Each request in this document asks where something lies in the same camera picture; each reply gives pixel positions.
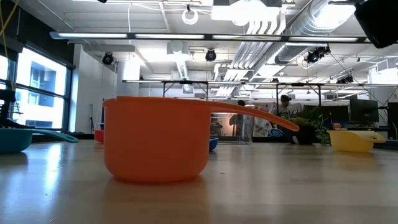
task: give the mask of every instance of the bowl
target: bowl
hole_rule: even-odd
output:
[[[374,131],[328,131],[331,146],[338,152],[369,152],[374,143],[385,143],[386,139]]]
[[[19,153],[32,143],[32,134],[44,134],[62,141],[76,143],[79,140],[67,134],[41,129],[0,128],[0,154]]]
[[[98,141],[101,144],[104,144],[104,130],[95,130],[94,140]]]
[[[218,144],[218,138],[210,138],[210,146],[209,146],[209,151],[213,151]]]
[[[104,107],[105,166],[117,179],[129,182],[196,177],[208,161],[211,113],[257,116],[299,130],[283,118],[226,103],[119,96],[106,100]]]

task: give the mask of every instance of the yellow bowl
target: yellow bowl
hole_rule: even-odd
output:
[[[374,143],[386,140],[374,131],[328,131],[331,146],[339,152],[369,152]]]

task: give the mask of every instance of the white column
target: white column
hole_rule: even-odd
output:
[[[139,80],[139,63],[118,63],[118,84],[116,94],[118,96],[139,96],[139,83],[124,83],[122,80]]]

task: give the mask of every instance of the blue bowl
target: blue bowl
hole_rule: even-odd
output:
[[[0,154],[18,153],[27,149],[32,143],[34,133],[55,137],[61,141],[76,143],[79,140],[56,131],[38,129],[0,128]]]
[[[213,151],[218,144],[218,138],[210,138],[210,147],[209,147],[209,151]]]

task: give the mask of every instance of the black cable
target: black cable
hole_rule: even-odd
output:
[[[333,56],[331,53],[330,53],[330,56],[332,56],[333,59],[335,59],[335,61],[338,63],[338,65],[340,65],[340,67],[341,67],[348,75],[350,75],[350,73],[347,71],[347,69],[345,69],[345,67],[342,66],[342,64],[340,64],[340,62],[335,58],[335,56]],[[354,76],[353,76],[353,80],[356,81],[358,84],[360,84],[360,82],[357,81],[357,79],[355,79]],[[379,99],[377,99],[367,88],[363,87],[362,85],[361,85],[361,87],[362,87],[365,91],[367,91],[367,93],[368,93],[369,95],[371,95],[375,100],[377,100],[381,105],[383,105],[383,106],[386,105],[387,102],[385,102],[385,103],[381,102],[381,101],[380,101]],[[394,90],[394,92],[393,92],[392,95],[388,98],[388,100],[393,96],[393,94],[395,93],[396,90]],[[384,124],[388,125],[388,122],[381,116],[381,114],[379,114],[379,117],[382,119],[382,121],[384,122]]]
[[[388,103],[388,101],[390,100],[390,98],[394,95],[394,93],[398,90],[398,86],[397,88],[391,93],[391,96],[386,100],[386,102],[383,104],[383,106],[386,106],[386,103]]]
[[[340,65],[340,67],[343,68],[343,70],[344,70],[348,75],[350,75],[349,72],[347,71],[347,69],[345,69],[345,67],[342,66],[342,65],[340,64],[340,62],[335,58],[335,56],[333,56],[331,53],[330,53],[330,56],[332,56],[333,59],[335,59],[335,61]],[[354,76],[353,76],[353,80],[356,81],[359,85],[361,85],[360,82],[358,82],[357,79],[354,78]],[[381,105],[384,105],[384,104],[383,104],[380,100],[378,100],[367,88],[363,87],[362,85],[361,85],[361,87],[362,87],[365,91],[367,91],[367,93],[369,93],[369,95],[371,95],[375,100],[377,100],[379,103],[381,103]]]

